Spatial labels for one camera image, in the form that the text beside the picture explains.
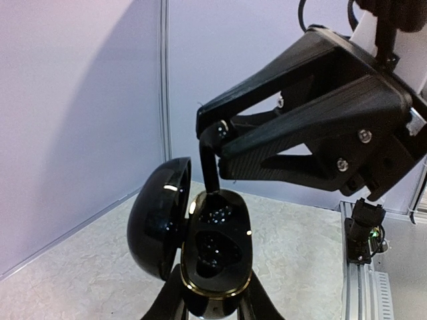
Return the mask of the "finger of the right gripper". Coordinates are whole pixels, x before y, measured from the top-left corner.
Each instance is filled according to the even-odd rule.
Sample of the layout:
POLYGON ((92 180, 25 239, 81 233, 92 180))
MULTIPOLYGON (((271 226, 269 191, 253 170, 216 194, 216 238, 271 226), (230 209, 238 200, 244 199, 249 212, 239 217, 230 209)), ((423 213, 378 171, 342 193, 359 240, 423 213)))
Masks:
POLYGON ((286 84, 305 77, 334 47, 319 33, 306 33, 263 69, 200 107, 197 110, 197 137, 216 121, 230 119, 272 96, 286 84))

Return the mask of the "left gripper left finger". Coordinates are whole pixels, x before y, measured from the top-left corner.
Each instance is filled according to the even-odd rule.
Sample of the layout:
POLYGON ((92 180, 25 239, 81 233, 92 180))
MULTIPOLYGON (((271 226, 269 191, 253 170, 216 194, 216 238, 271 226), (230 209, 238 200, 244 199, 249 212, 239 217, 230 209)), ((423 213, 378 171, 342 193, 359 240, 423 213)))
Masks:
POLYGON ((161 288, 152 306, 142 320, 187 319, 187 307, 183 300, 183 283, 180 265, 173 268, 168 280, 161 288))

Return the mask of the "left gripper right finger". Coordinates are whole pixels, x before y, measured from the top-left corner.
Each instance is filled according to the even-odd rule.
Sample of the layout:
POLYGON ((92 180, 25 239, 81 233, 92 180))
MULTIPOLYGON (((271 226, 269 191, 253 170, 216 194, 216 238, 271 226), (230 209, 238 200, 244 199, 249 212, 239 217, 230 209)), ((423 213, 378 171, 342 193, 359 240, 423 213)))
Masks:
POLYGON ((284 319, 252 269, 239 270, 237 275, 237 319, 284 319))

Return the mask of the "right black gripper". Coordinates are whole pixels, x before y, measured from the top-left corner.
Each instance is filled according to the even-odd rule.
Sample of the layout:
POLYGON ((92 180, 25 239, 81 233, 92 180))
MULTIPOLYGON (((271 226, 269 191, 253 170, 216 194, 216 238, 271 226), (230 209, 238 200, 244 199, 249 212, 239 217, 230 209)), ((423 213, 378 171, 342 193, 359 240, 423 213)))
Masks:
POLYGON ((222 147, 220 177, 284 181, 377 201, 426 153, 425 103, 361 46, 313 28, 276 59, 284 107, 222 147))

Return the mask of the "black charging case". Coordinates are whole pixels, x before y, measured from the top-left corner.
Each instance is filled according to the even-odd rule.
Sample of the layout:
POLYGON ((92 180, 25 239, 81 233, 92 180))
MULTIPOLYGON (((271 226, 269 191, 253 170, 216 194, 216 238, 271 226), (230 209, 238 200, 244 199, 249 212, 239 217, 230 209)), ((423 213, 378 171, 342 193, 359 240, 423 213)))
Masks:
POLYGON ((190 199, 190 175, 191 160, 181 157, 149 176, 129 215, 127 243, 135 262, 164 284, 180 265, 187 318, 222 319, 237 313, 238 271, 252 269, 250 217, 230 190, 190 199))

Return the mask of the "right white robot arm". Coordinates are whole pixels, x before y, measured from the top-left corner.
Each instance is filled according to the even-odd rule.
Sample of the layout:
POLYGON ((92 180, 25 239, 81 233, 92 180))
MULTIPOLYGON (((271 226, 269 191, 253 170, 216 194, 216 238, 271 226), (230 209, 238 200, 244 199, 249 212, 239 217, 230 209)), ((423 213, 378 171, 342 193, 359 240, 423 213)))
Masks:
POLYGON ((208 192, 283 181, 377 201, 426 155, 426 2, 359 1, 345 37, 310 25, 197 112, 208 192))

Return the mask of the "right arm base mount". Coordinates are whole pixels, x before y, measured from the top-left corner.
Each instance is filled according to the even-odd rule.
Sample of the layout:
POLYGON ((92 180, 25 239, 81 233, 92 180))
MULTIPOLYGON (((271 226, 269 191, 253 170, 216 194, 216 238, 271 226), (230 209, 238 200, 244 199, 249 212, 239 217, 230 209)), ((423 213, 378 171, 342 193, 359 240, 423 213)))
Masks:
POLYGON ((385 251, 385 229, 382 225, 386 210, 364 198, 357 200, 351 217, 344 220, 346 261, 357 265, 371 264, 372 258, 385 251))

